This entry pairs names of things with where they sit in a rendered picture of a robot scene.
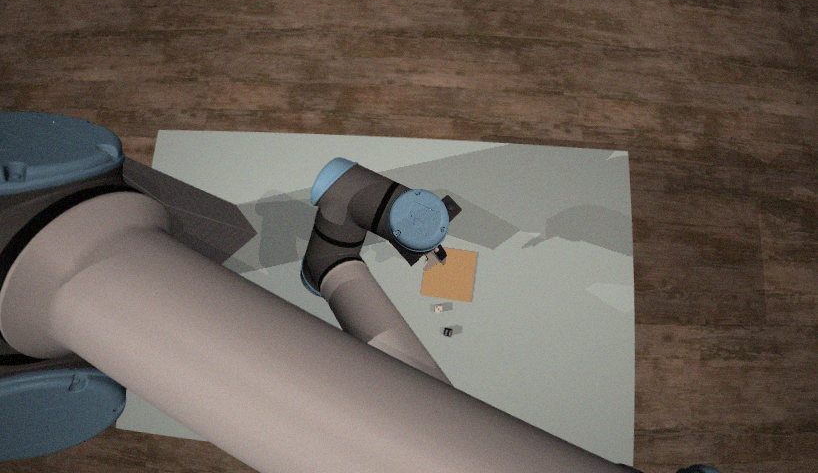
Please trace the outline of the orange flat mat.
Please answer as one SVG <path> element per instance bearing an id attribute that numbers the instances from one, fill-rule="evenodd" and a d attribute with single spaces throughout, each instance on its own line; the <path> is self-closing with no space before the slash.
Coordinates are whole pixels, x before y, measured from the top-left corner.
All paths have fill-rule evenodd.
<path id="1" fill-rule="evenodd" d="M 421 295 L 471 302 L 477 252 L 443 249 L 446 264 L 424 270 Z"/>

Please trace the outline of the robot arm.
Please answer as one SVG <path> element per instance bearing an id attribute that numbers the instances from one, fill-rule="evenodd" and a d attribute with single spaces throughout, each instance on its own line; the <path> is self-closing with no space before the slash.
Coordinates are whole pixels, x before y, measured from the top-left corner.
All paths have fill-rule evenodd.
<path id="1" fill-rule="evenodd" d="M 455 388 L 373 277 L 367 231 L 436 253 L 449 195 L 323 167 L 300 276 L 341 330 L 174 238 L 124 161 L 102 125 L 0 112 L 0 461 L 94 438 L 128 389 L 260 473 L 644 473 Z"/>

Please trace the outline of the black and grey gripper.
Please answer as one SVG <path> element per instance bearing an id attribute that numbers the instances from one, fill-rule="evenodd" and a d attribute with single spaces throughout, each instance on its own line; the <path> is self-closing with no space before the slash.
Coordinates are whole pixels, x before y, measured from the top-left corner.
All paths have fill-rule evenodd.
<path id="1" fill-rule="evenodd" d="M 389 241 L 389 242 L 390 242 L 390 241 Z M 418 260 L 419 260 L 419 259 L 422 257 L 422 256 L 413 256 L 413 255 L 409 255 L 409 254 L 405 253 L 405 252 L 404 252 L 404 251 L 403 251 L 403 250 L 402 250 L 402 249 L 401 249 L 401 248 L 400 248 L 400 247 L 399 247 L 397 244 L 395 244 L 395 243 L 393 243 L 393 242 L 390 242 L 390 243 L 391 243 L 391 244 L 392 244 L 392 245 L 393 245 L 395 248 L 398 248 L 398 250 L 400 250 L 400 252 L 402 252 L 402 254 L 401 254 L 401 253 L 400 253 L 400 252 L 399 252 L 399 251 L 396 249 L 396 250 L 397 250 L 397 251 L 398 251 L 398 252 L 399 252 L 399 253 L 400 253 L 400 254 L 401 254 L 403 257 L 404 257 L 404 259 L 405 259 L 405 260 L 406 260 L 406 261 L 407 261 L 409 264 L 413 264 L 413 263 L 414 263 L 416 260 L 418 261 Z M 441 244 L 438 246 L 438 248 L 439 248 L 439 251 L 438 251 L 437 253 L 435 253 L 435 252 L 434 252 L 434 253 L 433 253 L 433 252 L 431 252 L 431 253 L 429 253 L 429 254 L 425 255 L 425 256 L 426 256 L 426 258 L 427 258 L 427 260 L 426 260 L 425 264 L 423 265 L 423 270 L 428 270 L 428 269 L 430 269 L 431 267 L 433 267 L 434 265 L 436 265 L 436 264 L 437 264 L 437 263 L 439 263 L 439 262 L 441 262 L 441 263 L 442 263 L 442 265 L 445 265 L 445 263 L 446 263 L 446 256 L 447 256 L 447 254 L 446 254 L 445 250 L 443 249 L 443 247 L 441 246 Z M 438 253 L 439 253 L 439 254 L 438 254 Z M 442 256 L 441 256 L 440 254 L 441 254 Z M 417 262 L 417 261 L 416 261 L 416 262 Z M 416 262 L 415 262 L 415 263 L 416 263 Z M 414 264 L 415 264 L 415 263 L 414 263 Z M 414 265 L 414 264 L 413 264 L 413 265 Z M 412 266 L 413 266 L 413 265 L 412 265 Z M 410 266 L 411 266 L 411 265 L 410 265 Z M 411 267 L 412 267 L 412 266 L 411 266 Z"/>

